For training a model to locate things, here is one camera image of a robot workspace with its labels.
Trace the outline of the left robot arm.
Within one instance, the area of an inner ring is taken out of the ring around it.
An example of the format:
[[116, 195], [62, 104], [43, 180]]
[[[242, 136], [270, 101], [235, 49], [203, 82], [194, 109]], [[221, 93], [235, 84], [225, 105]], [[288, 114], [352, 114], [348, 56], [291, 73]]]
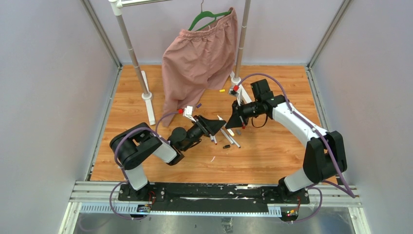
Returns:
[[131, 187], [130, 194], [135, 200], [144, 201], [149, 196], [149, 180], [143, 169], [143, 162], [149, 156], [154, 155], [167, 165], [175, 165], [185, 157], [183, 152], [198, 145], [201, 137], [215, 136], [226, 121], [199, 115], [194, 117], [192, 123], [188, 130], [183, 127], [173, 129], [168, 139], [164, 139], [142, 122], [110, 141], [115, 162]]

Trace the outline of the white marker yellow tip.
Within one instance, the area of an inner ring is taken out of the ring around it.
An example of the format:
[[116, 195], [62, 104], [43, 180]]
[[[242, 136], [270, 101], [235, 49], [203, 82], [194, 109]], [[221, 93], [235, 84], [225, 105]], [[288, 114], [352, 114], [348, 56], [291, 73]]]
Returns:
[[231, 129], [227, 129], [227, 131], [232, 137], [235, 136], [234, 132]]

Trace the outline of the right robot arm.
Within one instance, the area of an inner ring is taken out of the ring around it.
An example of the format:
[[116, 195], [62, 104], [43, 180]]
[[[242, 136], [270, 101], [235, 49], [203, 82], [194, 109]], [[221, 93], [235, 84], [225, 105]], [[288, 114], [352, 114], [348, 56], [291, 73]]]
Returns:
[[252, 83], [251, 89], [254, 100], [249, 103], [243, 101], [239, 84], [230, 89], [237, 99], [232, 103], [226, 128], [245, 128], [254, 117], [265, 115], [284, 126], [305, 147], [302, 167], [279, 180], [280, 201], [291, 203], [298, 191], [347, 170], [344, 141], [338, 131], [329, 132], [311, 122], [293, 107], [285, 93], [275, 96], [265, 79]]

